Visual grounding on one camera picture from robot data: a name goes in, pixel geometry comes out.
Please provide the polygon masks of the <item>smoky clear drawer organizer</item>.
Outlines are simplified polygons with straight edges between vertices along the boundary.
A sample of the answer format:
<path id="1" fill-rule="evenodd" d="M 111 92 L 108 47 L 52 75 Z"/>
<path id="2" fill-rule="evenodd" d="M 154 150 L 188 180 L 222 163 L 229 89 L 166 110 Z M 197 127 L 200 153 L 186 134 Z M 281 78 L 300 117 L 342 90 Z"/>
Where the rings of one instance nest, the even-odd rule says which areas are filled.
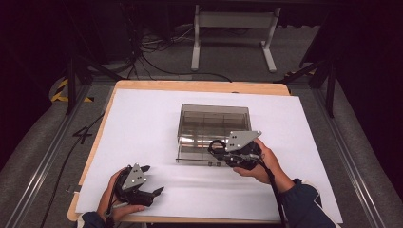
<path id="1" fill-rule="evenodd" d="M 227 143 L 231 131 L 251 129 L 247 107 L 183 104 L 177 139 L 180 136 L 206 137 Z"/>

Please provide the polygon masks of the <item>person's left hand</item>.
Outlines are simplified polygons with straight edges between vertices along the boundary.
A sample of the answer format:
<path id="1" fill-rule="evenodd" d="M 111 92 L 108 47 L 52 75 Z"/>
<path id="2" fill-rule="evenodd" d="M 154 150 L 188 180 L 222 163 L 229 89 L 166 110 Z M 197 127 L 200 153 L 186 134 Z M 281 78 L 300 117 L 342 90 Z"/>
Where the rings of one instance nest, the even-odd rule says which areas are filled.
<path id="1" fill-rule="evenodd" d="M 106 190 L 102 194 L 100 199 L 97 214 L 101 217 L 102 220 L 106 220 L 105 212 L 109 208 L 109 202 L 113 200 L 114 196 L 112 195 L 112 191 L 114 190 L 114 184 L 116 179 L 119 177 L 121 170 L 116 172 L 109 180 Z M 132 214 L 142 212 L 145 209 L 142 205 L 126 205 L 119 207 L 117 209 L 113 209 L 111 212 L 111 216 L 115 221 L 119 221 L 123 217 Z"/>

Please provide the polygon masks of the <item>person's right hand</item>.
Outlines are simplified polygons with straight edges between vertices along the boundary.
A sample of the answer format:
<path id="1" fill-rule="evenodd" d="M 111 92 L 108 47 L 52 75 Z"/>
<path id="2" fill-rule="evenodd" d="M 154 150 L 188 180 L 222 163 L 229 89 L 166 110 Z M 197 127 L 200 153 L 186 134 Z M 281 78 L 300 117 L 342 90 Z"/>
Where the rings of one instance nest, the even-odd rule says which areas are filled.
<path id="1" fill-rule="evenodd" d="M 261 149 L 261 157 L 265 166 L 273 173 L 275 185 L 280 193 L 286 192 L 291 189 L 295 184 L 294 182 L 284 173 L 277 157 L 273 151 L 268 148 L 260 139 L 254 139 L 254 142 Z M 239 167 L 234 167 L 233 171 L 238 173 L 243 177 L 253 177 L 257 181 L 265 184 L 270 184 L 269 175 L 266 173 L 265 169 L 261 165 L 257 165 L 252 170 L 246 170 Z"/>

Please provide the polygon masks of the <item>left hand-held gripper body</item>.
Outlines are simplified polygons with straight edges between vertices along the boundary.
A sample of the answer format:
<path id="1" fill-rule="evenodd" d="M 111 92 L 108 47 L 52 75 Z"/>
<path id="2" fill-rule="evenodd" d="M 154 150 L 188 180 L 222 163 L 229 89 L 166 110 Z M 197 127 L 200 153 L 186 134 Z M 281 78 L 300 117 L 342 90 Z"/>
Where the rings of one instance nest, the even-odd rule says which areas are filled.
<path id="1" fill-rule="evenodd" d="M 117 178 L 114 191 L 120 202 L 143 206 L 150 206 L 153 203 L 152 193 L 140 190 L 140 187 L 146 182 L 146 177 L 140 167 L 137 163 L 133 166 L 129 165 Z"/>

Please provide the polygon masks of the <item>white paper sheet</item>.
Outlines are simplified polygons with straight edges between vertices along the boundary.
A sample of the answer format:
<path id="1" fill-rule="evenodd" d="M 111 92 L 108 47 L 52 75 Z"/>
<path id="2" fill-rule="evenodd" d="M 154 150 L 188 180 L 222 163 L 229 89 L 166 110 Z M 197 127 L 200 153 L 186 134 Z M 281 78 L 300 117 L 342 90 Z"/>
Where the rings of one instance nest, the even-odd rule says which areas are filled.
<path id="1" fill-rule="evenodd" d="M 95 156 L 79 194 L 77 212 L 95 210 L 110 176 L 138 163 L 150 168 L 143 190 L 162 189 L 144 210 L 152 218 L 279 219 L 269 185 L 243 178 L 227 166 L 176 160 L 183 105 L 248 108 L 253 129 L 260 131 L 261 140 L 274 151 L 285 173 L 315 185 L 324 211 L 335 222 L 342 221 L 299 98 L 142 89 L 116 91 L 101 139 L 94 146 Z"/>

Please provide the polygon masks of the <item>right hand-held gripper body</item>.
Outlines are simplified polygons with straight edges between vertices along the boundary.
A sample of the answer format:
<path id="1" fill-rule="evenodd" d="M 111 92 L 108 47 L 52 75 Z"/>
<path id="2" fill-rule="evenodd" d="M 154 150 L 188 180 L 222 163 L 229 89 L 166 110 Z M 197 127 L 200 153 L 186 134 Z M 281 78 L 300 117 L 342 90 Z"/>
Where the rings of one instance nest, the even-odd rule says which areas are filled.
<path id="1" fill-rule="evenodd" d="M 258 131 L 231 131 L 224 147 L 224 160 L 230 167 L 252 170 L 259 163 L 261 149 L 255 139 Z"/>

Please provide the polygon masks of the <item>black metal stand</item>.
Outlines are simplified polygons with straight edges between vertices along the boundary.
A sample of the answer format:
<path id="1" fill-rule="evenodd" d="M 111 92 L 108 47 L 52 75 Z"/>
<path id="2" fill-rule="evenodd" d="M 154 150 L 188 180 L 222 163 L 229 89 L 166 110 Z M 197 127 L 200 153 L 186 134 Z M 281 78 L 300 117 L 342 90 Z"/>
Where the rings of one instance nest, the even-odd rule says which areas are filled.
<path id="1" fill-rule="evenodd" d="M 325 97 L 325 108 L 328 115 L 334 117 L 334 93 L 336 87 L 336 72 L 334 64 L 329 60 L 322 60 L 316 63 L 312 63 L 297 72 L 290 72 L 283 79 L 274 81 L 274 84 L 284 84 L 293 82 L 303 75 L 307 75 L 309 72 L 313 71 L 314 74 L 309 81 L 309 87 L 314 89 L 319 89 L 324 82 L 327 82 L 326 97 Z"/>
<path id="2" fill-rule="evenodd" d="M 115 82 L 123 79 L 123 77 L 119 76 L 117 73 L 112 72 L 93 60 L 90 60 L 84 56 L 73 55 L 69 64 L 67 65 L 68 115 L 73 111 L 78 101 L 76 79 L 79 79 L 80 83 L 84 86 L 90 86 L 93 81 L 92 73 L 88 69 L 89 67 L 95 68 Z"/>

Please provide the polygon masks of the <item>aluminium floor rail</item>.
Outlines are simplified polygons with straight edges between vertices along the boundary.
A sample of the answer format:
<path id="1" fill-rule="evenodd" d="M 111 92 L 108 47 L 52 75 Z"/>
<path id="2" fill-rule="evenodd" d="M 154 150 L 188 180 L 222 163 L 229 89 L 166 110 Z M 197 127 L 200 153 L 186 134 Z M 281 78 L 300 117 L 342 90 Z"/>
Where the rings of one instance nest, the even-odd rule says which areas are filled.
<path id="1" fill-rule="evenodd" d="M 354 159 L 347 146 L 347 143 L 345 142 L 344 138 L 342 137 L 335 119 L 332 118 L 327 111 L 326 104 L 325 104 L 325 98 L 324 98 L 323 94 L 321 93 L 321 91 L 319 89 L 313 89 L 312 93 L 313 93 L 313 96 L 315 97 L 315 100 L 317 101 L 317 104 L 319 105 L 319 108 L 321 110 L 322 115 L 324 116 L 326 123 L 330 127 L 332 135 L 336 141 L 336 147 L 337 147 L 339 156 L 343 162 L 343 165 L 349 176 L 350 182 L 352 183 L 352 186 L 355 190 L 355 193 L 357 194 L 358 200 L 359 200 L 359 202 L 364 210 L 364 213 L 371 225 L 371 228 L 386 228 L 385 223 L 374 204 L 374 200 L 369 192 L 367 184 L 363 180 L 363 178 L 354 162 Z"/>
<path id="2" fill-rule="evenodd" d="M 20 228 L 40 191 L 89 85 L 77 92 L 76 104 L 53 104 L 18 144 L 0 172 L 0 228 Z"/>

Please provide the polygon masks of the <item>white metal desk frame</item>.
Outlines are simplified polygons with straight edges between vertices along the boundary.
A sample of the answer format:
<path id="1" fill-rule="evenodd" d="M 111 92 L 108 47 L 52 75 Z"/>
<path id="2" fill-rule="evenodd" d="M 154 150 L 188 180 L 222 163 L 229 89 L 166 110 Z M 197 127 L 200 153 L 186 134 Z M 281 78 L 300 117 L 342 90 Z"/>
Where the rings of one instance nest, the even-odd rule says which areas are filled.
<path id="1" fill-rule="evenodd" d="M 195 7 L 194 15 L 194 46 L 191 60 L 191 70 L 199 69 L 201 40 L 200 28 L 242 28 L 242 29 L 267 29 L 268 36 L 260 42 L 260 47 L 270 72 L 277 71 L 273 55 L 270 50 L 271 42 L 276 30 L 281 8 L 275 8 L 271 12 L 222 12 L 202 11 L 201 6 Z"/>

